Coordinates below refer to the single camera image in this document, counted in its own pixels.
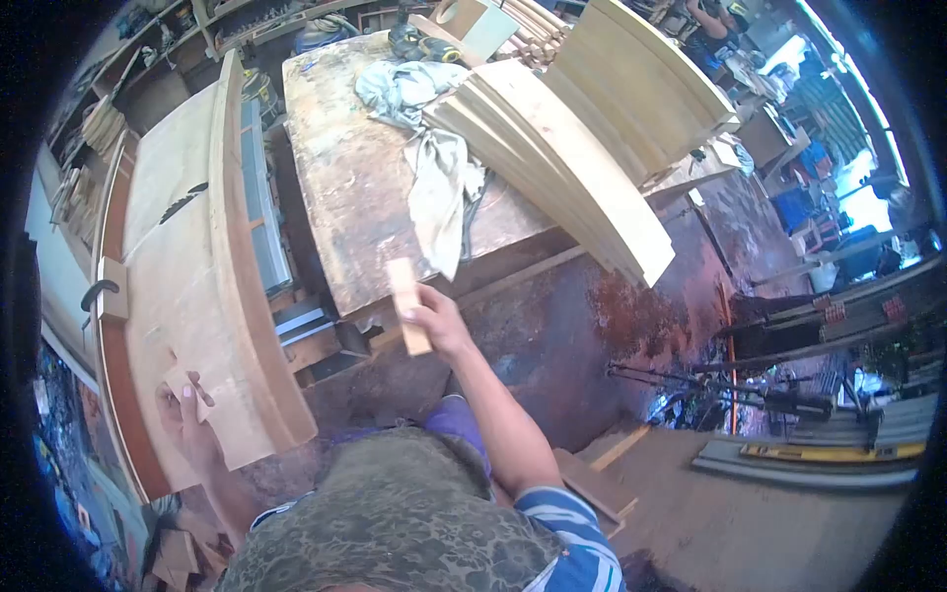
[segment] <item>stack of curved wooden boards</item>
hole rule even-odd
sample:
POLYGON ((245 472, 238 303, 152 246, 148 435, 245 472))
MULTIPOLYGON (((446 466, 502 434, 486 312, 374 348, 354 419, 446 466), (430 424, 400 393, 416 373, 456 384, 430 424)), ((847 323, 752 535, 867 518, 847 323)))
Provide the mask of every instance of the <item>stack of curved wooden boards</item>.
POLYGON ((118 295, 93 305, 104 415, 142 503, 198 477, 161 426, 154 391, 170 369, 201 373, 230 469, 316 434, 279 345, 250 242, 238 143, 242 67, 231 51, 220 79, 140 140, 118 141, 93 261, 118 295), (208 189, 162 215, 191 188, 208 189))
POLYGON ((471 152, 571 234, 606 270, 654 285, 674 257, 641 193, 563 102, 515 60, 488 63, 427 121, 471 152))
POLYGON ((543 82, 635 185, 723 131, 736 111, 670 40, 616 0, 591 0, 543 82))

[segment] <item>person in background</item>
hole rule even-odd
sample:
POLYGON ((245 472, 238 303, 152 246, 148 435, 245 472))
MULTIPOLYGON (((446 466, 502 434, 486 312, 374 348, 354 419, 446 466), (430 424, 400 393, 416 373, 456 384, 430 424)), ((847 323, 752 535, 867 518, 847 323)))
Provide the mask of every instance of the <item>person in background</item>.
POLYGON ((749 24, 739 14, 734 14, 723 5, 715 5, 716 16, 701 9, 700 0, 687 0, 688 12, 700 28, 685 41, 684 54, 708 76, 719 68, 724 60, 740 48, 740 33, 745 33, 749 24))

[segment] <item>workbench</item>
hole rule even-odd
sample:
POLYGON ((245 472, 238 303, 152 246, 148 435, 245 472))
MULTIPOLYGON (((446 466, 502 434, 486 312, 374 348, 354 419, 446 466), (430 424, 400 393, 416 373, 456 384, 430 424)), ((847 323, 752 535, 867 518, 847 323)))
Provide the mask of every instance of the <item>workbench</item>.
MULTIPOLYGON (((402 149, 411 132, 370 118, 354 92, 362 70, 389 57, 387 31, 380 31, 283 63, 299 185, 332 298, 348 320, 388 308, 386 261, 409 258, 422 281, 436 274, 408 214, 414 174, 402 149)), ((548 234, 553 230, 543 212, 497 178, 473 218, 473 260, 460 265, 452 296, 575 245, 548 234)))

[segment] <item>person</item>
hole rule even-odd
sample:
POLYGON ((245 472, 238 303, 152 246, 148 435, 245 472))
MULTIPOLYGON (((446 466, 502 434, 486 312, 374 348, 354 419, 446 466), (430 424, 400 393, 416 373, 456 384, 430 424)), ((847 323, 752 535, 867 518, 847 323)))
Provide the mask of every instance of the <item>person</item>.
POLYGON ((739 14, 717 5, 717 16, 701 9, 700 0, 687 0, 688 12, 700 28, 691 33, 684 44, 684 53, 708 76, 719 68, 724 60, 740 49, 740 35, 749 25, 739 14))
POLYGON ((333 446, 314 492, 259 511, 230 473, 194 387, 156 391, 165 431, 201 478, 234 548, 219 590, 624 590, 595 511, 569 492, 539 427, 492 372, 455 303, 419 284, 406 322, 453 379, 424 425, 333 446), (491 478, 512 500, 503 507, 491 478))

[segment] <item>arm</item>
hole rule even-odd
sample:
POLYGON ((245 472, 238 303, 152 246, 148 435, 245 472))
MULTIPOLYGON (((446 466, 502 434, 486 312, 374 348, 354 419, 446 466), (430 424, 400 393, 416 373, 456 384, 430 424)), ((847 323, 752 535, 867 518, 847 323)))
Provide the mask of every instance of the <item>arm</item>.
POLYGON ((456 304, 419 284, 421 305, 404 320, 423 327, 454 370, 480 428, 496 480, 515 499, 537 485, 562 487, 559 466, 536 422, 496 377, 474 345, 456 304))
POLYGON ((724 23, 720 19, 714 18, 701 10, 698 0, 688 0, 687 7, 688 12, 697 19, 697 22, 701 24, 707 35, 713 39, 723 39, 726 37, 728 30, 724 23))
POLYGON ((188 372, 194 386, 185 386, 181 402, 166 383, 155 391, 161 425, 165 428, 174 447, 188 460, 191 468, 201 478, 211 508, 217 513, 234 549, 239 550, 250 531, 250 525, 262 509, 254 502, 246 483, 230 473, 223 462, 223 449, 207 422, 197 422, 197 393, 208 406, 214 400, 201 387, 201 375, 188 372))

